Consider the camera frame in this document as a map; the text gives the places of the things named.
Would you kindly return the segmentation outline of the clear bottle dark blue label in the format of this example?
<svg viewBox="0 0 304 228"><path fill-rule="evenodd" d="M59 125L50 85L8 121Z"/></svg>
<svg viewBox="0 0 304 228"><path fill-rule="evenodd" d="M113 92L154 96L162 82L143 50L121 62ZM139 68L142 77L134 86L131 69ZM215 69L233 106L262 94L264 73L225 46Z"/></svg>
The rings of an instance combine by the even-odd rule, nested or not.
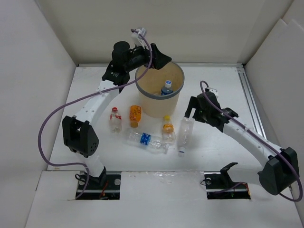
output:
<svg viewBox="0 0 304 228"><path fill-rule="evenodd" d="M173 92L172 90L172 82L170 80L166 80L164 86L161 88L161 95L169 95Z"/></svg>

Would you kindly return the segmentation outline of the clear unlabelled plastic bottle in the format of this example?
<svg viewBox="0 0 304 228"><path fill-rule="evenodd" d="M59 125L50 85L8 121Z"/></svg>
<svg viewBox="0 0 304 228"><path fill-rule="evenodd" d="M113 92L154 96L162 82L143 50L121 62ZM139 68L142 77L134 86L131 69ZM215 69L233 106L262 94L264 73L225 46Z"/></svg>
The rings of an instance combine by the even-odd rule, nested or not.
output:
<svg viewBox="0 0 304 228"><path fill-rule="evenodd" d="M179 133L178 133L178 140L177 140L178 155L180 157L183 157L186 152L187 146L192 136L193 126L194 126L193 119L184 117L181 120Z"/></svg>

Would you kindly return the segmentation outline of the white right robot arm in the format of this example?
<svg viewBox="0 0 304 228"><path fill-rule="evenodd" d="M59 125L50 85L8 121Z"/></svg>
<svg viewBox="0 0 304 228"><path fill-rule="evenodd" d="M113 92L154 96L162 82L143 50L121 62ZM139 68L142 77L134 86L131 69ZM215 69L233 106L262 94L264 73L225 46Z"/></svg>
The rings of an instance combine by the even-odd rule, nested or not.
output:
<svg viewBox="0 0 304 228"><path fill-rule="evenodd" d="M262 170L257 172L258 183L270 194L278 195L292 183L300 181L297 153L291 147L281 148L263 138L245 124L238 114L230 109L222 109L216 95L210 90L189 100L185 117L217 128L249 151L260 163Z"/></svg>

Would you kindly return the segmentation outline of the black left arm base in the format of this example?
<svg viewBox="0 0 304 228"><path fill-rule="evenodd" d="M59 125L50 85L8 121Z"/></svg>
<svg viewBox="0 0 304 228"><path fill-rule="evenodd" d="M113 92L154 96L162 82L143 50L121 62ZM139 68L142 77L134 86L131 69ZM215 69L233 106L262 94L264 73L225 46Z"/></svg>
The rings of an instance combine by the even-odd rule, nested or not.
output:
<svg viewBox="0 0 304 228"><path fill-rule="evenodd" d="M110 172L107 174L105 183L99 186L93 183L92 180L89 181L84 193L80 196L83 191L86 174L76 174L75 178L78 181L76 190L76 200L119 200L120 199L120 186L121 186L121 173L120 172Z"/></svg>

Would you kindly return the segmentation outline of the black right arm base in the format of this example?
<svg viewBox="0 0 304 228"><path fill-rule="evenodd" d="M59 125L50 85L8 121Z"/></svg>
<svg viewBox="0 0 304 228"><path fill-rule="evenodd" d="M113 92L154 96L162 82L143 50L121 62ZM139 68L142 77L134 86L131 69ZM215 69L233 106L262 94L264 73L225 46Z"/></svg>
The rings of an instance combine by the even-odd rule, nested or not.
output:
<svg viewBox="0 0 304 228"><path fill-rule="evenodd" d="M228 171L237 162L231 162L224 166L220 171L204 172L204 179L200 185L206 187L208 200L250 200L250 191L246 182L234 182Z"/></svg>

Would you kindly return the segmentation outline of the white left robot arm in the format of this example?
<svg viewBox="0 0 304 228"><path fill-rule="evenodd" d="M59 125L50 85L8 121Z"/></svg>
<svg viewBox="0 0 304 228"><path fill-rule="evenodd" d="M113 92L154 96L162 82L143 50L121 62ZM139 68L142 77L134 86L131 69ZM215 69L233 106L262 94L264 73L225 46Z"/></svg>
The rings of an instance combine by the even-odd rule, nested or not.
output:
<svg viewBox="0 0 304 228"><path fill-rule="evenodd" d="M172 58L160 52L156 44L151 48L142 46L130 48L129 43L115 43L112 61L97 89L97 95L91 97L74 116L65 116L62 121L63 141L70 151L77 153L89 168L85 176L95 188L101 188L106 182L106 168L96 153L99 139L93 129L110 102L118 96L123 86L128 84L130 72L139 68L160 70L171 62Z"/></svg>

